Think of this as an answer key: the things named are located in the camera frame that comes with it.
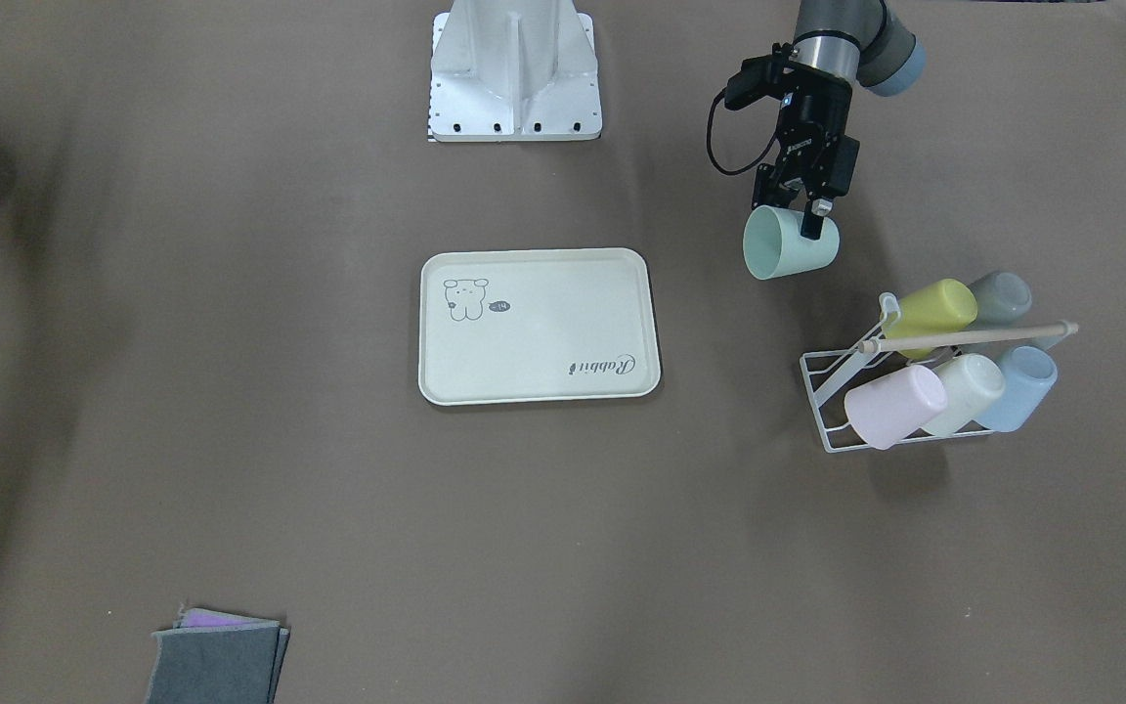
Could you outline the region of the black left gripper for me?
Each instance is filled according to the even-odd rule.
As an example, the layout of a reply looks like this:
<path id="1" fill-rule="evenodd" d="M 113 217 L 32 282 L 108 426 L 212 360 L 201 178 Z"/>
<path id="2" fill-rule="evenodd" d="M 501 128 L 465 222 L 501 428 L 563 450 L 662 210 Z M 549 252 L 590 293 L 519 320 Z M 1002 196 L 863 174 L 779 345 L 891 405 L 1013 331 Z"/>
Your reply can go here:
<path id="1" fill-rule="evenodd" d="M 751 210 L 790 208 L 799 193 L 807 197 L 801 213 L 801 237 L 821 240 L 833 199 L 850 189 L 859 142 L 847 135 L 852 88 L 847 80 L 812 66 L 790 66 L 785 74 L 779 112 L 776 163 L 756 168 Z"/>

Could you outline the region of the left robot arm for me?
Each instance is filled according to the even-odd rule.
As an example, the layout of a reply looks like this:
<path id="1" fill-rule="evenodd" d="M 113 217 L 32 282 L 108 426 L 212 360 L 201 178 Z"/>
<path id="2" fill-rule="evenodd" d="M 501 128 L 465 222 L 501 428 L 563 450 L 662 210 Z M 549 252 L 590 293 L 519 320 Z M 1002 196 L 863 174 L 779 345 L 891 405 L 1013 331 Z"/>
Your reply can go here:
<path id="1" fill-rule="evenodd" d="M 778 208 L 804 197 L 801 237 L 817 240 L 848 195 L 861 149 L 847 133 L 854 89 L 906 92 L 924 71 L 924 46 L 886 1 L 801 1 L 794 36 L 770 57 L 765 80 L 781 103 L 778 155 L 757 178 L 757 193 Z"/>

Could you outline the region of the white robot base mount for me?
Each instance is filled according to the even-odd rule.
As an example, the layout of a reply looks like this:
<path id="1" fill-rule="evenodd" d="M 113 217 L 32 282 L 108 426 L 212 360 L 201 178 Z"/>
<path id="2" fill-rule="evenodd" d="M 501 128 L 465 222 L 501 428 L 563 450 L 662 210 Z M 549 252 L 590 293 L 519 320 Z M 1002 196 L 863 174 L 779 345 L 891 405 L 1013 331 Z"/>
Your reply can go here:
<path id="1" fill-rule="evenodd" d="M 426 135 L 573 142 L 604 132 L 595 23 L 572 1 L 455 1 L 434 17 Z"/>

